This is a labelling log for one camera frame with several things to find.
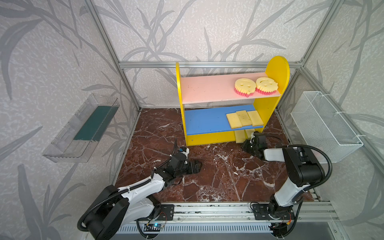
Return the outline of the green sponge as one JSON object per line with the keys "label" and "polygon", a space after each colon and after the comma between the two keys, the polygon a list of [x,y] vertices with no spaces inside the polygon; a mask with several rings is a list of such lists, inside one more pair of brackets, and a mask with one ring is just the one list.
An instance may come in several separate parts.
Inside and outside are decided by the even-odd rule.
{"label": "green sponge", "polygon": [[245,130],[234,131],[237,144],[242,144],[247,140]]}
{"label": "green sponge", "polygon": [[248,130],[245,130],[245,134],[246,134],[246,137],[247,139],[251,139],[253,137],[253,133],[255,132],[255,129],[248,129]]}

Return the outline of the orange sponge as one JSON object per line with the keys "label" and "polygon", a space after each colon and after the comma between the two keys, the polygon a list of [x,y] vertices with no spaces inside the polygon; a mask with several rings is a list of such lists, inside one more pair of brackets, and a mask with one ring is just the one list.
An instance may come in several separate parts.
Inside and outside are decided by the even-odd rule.
{"label": "orange sponge", "polygon": [[237,113],[226,114],[226,117],[231,129],[238,129],[243,127],[243,124],[241,123],[241,120]]}

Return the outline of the yellow smiley sponge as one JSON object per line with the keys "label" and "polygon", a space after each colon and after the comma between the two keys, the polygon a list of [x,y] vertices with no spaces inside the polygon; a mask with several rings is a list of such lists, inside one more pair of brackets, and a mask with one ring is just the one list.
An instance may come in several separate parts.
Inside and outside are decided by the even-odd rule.
{"label": "yellow smiley sponge", "polygon": [[256,91],[256,83],[248,78],[241,78],[235,81],[235,92],[243,97],[250,97]]}
{"label": "yellow smiley sponge", "polygon": [[268,77],[261,77],[256,80],[256,91],[263,95],[273,95],[278,90],[278,83]]}

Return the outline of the yellow rectangular sponge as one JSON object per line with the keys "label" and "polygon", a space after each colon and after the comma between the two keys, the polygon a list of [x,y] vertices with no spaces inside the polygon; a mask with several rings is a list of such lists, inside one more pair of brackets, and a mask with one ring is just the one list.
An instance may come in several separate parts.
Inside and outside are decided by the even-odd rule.
{"label": "yellow rectangular sponge", "polygon": [[248,111],[247,114],[252,122],[253,127],[264,125],[263,120],[260,117],[258,111]]}

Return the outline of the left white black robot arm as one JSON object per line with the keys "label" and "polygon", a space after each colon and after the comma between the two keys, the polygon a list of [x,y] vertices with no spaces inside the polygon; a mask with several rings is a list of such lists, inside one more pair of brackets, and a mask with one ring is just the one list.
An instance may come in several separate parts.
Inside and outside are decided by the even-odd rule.
{"label": "left white black robot arm", "polygon": [[173,186],[175,180],[198,174],[203,166],[189,158],[190,150],[174,144],[169,158],[134,184],[105,187],[77,222],[77,229],[95,240],[109,240],[123,224],[160,215],[161,203],[153,196]]}

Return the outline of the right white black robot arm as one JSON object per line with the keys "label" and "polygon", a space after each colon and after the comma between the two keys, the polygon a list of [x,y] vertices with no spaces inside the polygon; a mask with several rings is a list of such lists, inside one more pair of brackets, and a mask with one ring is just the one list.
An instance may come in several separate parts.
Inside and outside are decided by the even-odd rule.
{"label": "right white black robot arm", "polygon": [[266,162],[285,164],[288,178],[269,203],[270,214],[287,211],[301,201],[307,191],[323,185],[331,177],[333,164],[322,150],[309,145],[280,145],[268,148],[267,138],[259,132],[242,143],[242,149]]}

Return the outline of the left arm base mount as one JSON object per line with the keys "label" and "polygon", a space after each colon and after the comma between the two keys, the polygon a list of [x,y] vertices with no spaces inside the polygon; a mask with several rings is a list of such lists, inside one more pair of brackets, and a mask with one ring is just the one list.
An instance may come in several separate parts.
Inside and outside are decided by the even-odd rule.
{"label": "left arm base mount", "polygon": [[149,220],[172,221],[175,213],[175,205],[157,204],[148,216]]}

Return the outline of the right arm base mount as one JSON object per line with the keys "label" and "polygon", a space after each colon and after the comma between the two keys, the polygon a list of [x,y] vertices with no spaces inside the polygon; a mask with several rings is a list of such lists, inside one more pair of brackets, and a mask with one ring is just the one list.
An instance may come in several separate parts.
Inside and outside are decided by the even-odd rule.
{"label": "right arm base mount", "polygon": [[250,208],[255,220],[291,221],[295,218],[293,207],[281,207],[275,203],[260,204],[250,203]]}

